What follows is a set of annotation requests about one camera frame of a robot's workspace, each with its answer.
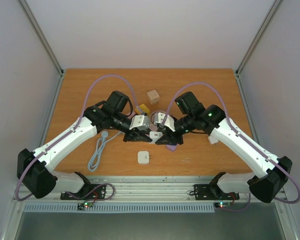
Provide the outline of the yellow cube socket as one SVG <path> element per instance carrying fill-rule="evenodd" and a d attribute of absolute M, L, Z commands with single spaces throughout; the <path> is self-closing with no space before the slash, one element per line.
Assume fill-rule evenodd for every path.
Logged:
<path fill-rule="evenodd" d="M 137 115 L 150 115 L 150 110 L 144 104 L 136 106 L 134 112 Z"/>

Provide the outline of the white 66W charger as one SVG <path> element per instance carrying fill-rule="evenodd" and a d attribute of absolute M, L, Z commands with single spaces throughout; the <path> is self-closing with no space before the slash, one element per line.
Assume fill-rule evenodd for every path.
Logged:
<path fill-rule="evenodd" d="M 151 131 L 149 133 L 149 137 L 153 140 L 153 141 L 157 141 L 159 140 L 161 137 L 163 136 L 163 133 L 162 132 L 156 132 L 156 131 Z"/>

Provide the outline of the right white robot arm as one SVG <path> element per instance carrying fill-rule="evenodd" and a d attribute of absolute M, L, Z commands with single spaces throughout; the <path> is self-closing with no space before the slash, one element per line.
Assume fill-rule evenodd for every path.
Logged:
<path fill-rule="evenodd" d="M 222 198 L 227 193 L 252 194 L 263 203 L 270 203 L 288 180 L 292 161 L 278 157 L 262 148 L 245 134 L 225 111 L 217 105 L 205 108 L 188 91 L 175 100 L 183 117 L 176 119 L 164 113 L 154 115 L 154 123 L 163 131 L 157 145 L 181 145 L 183 135 L 200 130 L 225 144 L 252 170 L 251 173 L 218 173 L 209 183 L 211 194 Z"/>

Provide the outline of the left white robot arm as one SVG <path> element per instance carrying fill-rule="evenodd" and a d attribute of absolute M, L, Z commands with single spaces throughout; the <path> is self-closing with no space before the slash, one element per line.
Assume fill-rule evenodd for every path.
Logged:
<path fill-rule="evenodd" d="M 99 132 L 115 129 L 124 133 L 124 142 L 152 142 L 146 131 L 132 127 L 132 120 L 122 114 L 129 97 L 113 91 L 106 101 L 88 107 L 78 118 L 49 143 L 18 154 L 17 177 L 31 195 L 41 199 L 52 190 L 70 192 L 77 199 L 85 199 L 92 192 L 91 182 L 81 173 L 60 173 L 56 166 L 74 149 Z"/>

